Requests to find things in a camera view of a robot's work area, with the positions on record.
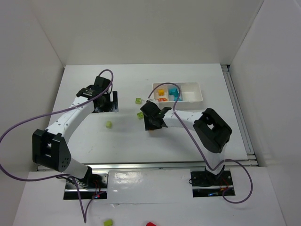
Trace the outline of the long teal lego brick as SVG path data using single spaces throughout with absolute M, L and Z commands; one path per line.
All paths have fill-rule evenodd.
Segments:
M 173 96 L 174 98 L 178 98 L 180 96 L 180 92 L 177 88 L 170 88 L 168 92 L 169 95 Z

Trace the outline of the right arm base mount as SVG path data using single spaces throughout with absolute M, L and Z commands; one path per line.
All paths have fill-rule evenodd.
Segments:
M 205 171 L 192 171 L 188 183 L 192 186 L 193 198 L 235 196 L 232 175 L 225 170 L 218 178 L 209 176 Z

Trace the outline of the small yellow lego brick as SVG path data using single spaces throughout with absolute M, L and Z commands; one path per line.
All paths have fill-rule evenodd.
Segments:
M 164 90 L 163 89 L 158 89 L 158 95 L 163 96 L 164 95 Z

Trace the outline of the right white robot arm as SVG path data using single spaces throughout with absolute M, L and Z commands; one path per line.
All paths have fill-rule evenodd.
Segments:
M 175 110 L 171 107 L 159 108 L 158 104 L 147 101 L 141 112 L 145 130 L 161 128 L 183 128 L 203 157 L 209 174 L 219 176 L 224 170 L 224 149 L 230 140 L 232 129 L 212 108 L 203 112 Z

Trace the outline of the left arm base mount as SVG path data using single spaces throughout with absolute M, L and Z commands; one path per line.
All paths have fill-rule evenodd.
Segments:
M 98 174 L 101 180 L 94 180 L 91 185 L 85 185 L 76 179 L 79 187 L 79 193 L 83 200 L 89 200 L 94 197 L 96 200 L 107 199 L 107 186 L 109 173 L 103 172 Z M 68 178 L 65 182 L 64 200 L 78 200 L 77 188 L 74 182 Z

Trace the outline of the orange printed lego brick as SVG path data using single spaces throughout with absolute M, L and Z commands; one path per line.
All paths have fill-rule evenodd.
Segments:
M 159 102 L 165 102 L 165 101 L 168 101 L 168 99 L 167 99 L 167 98 L 164 98 L 164 97 L 162 97 L 162 98 L 158 98 L 158 101 L 159 101 Z

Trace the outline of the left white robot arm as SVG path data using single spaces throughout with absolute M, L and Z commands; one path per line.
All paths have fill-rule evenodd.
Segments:
M 112 81 L 97 76 L 94 84 L 82 88 L 66 111 L 44 130 L 37 129 L 32 135 L 32 160 L 38 165 L 83 179 L 91 170 L 72 158 L 68 142 L 85 118 L 96 110 L 107 107 L 108 92 Z

